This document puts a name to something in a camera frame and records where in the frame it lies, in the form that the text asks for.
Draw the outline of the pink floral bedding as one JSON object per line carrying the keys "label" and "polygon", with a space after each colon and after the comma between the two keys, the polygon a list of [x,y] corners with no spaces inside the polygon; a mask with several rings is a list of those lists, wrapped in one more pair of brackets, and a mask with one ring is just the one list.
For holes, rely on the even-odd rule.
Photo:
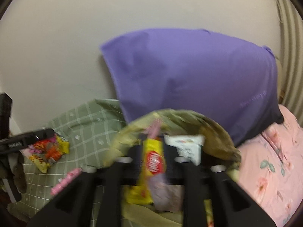
{"label": "pink floral bedding", "polygon": [[273,123],[238,148],[238,182],[277,226],[284,226],[302,201],[302,127],[285,106],[279,108],[282,124]]}

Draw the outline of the pink caterpillar toy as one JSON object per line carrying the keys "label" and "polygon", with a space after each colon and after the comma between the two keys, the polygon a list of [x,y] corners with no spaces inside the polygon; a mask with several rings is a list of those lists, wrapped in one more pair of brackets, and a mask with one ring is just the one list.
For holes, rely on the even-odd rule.
{"label": "pink caterpillar toy", "polygon": [[65,187],[67,187],[76,177],[78,177],[82,173],[81,168],[75,168],[70,171],[63,179],[60,179],[55,187],[51,189],[50,194],[52,196],[60,193]]}

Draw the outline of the pink long wrapper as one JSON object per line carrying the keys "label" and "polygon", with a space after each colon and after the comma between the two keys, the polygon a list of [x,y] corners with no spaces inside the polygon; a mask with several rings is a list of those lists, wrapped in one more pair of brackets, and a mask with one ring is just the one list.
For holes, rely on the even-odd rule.
{"label": "pink long wrapper", "polygon": [[146,129],[145,133],[148,139],[156,139],[161,131],[162,121],[160,119],[155,119],[151,125]]}

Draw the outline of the green white milk carton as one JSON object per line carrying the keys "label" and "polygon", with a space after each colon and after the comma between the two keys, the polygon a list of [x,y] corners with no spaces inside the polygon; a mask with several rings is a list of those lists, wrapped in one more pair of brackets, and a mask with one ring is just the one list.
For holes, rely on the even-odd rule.
{"label": "green white milk carton", "polygon": [[205,141],[203,135],[164,135],[164,140],[167,145],[177,148],[179,156],[189,158],[196,166],[200,165]]}

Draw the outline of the purple pillow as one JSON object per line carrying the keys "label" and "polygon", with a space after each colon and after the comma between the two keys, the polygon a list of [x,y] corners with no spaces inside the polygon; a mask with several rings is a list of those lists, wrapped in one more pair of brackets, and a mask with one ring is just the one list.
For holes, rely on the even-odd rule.
{"label": "purple pillow", "polygon": [[161,109],[211,118],[235,145],[281,124],[275,55],[207,30],[146,29],[101,46],[125,120]]}

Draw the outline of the yellow trash bag bin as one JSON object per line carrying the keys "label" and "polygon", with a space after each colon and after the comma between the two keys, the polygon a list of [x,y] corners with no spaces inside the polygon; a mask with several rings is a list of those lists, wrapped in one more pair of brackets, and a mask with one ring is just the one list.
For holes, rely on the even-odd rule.
{"label": "yellow trash bag bin", "polygon": [[[113,139],[103,165],[109,167],[115,159],[125,156],[129,149],[139,144],[139,135],[145,135],[146,129],[155,119],[160,119],[161,132],[170,136],[203,135],[207,155],[214,156],[227,167],[227,174],[232,180],[239,180],[241,155],[235,148],[227,131],[217,122],[206,116],[189,110],[164,109],[146,114],[125,126]],[[180,226],[181,211],[172,213],[160,212],[152,206],[130,204],[125,200],[125,189],[122,188],[122,216],[140,226]]]}

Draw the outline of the green checked tablecloth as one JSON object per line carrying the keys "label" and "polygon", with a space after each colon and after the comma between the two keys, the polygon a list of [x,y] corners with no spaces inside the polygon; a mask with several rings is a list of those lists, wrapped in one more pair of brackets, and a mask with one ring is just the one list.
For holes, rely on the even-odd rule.
{"label": "green checked tablecloth", "polygon": [[67,173],[83,165],[100,167],[111,142],[125,125],[118,100],[92,100],[47,122],[46,128],[52,128],[69,141],[70,152],[46,174],[25,159],[27,191],[21,201],[10,204],[10,213],[28,222],[49,203],[51,188]]}

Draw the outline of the beige curtain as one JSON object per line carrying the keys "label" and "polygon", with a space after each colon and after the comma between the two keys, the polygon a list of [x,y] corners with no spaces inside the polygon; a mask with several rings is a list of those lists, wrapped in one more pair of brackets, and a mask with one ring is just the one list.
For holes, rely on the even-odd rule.
{"label": "beige curtain", "polygon": [[281,32],[281,103],[302,124],[302,18],[291,0],[275,2]]}

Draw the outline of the orange red snack wrapper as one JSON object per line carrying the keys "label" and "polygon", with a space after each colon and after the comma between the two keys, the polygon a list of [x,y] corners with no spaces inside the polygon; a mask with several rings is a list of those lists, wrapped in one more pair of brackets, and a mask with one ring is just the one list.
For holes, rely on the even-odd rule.
{"label": "orange red snack wrapper", "polygon": [[55,133],[51,138],[39,140],[21,153],[29,159],[43,174],[57,163],[65,154],[69,154],[70,142]]}

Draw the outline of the yellow red snack wrapper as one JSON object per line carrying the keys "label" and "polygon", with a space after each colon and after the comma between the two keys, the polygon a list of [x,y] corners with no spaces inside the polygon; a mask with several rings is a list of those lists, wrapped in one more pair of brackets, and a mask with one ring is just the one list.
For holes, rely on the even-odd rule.
{"label": "yellow red snack wrapper", "polygon": [[130,204],[148,205],[155,202],[152,193],[152,181],[165,173],[163,140],[147,138],[143,141],[143,163],[139,179],[134,186],[125,189],[125,200]]}

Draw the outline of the magenta snack wrapper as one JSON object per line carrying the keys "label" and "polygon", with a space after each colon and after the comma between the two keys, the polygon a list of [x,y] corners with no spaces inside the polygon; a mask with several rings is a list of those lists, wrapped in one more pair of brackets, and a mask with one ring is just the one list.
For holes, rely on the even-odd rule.
{"label": "magenta snack wrapper", "polygon": [[156,210],[172,213],[181,211],[183,186],[169,184],[165,173],[148,177],[147,184]]}

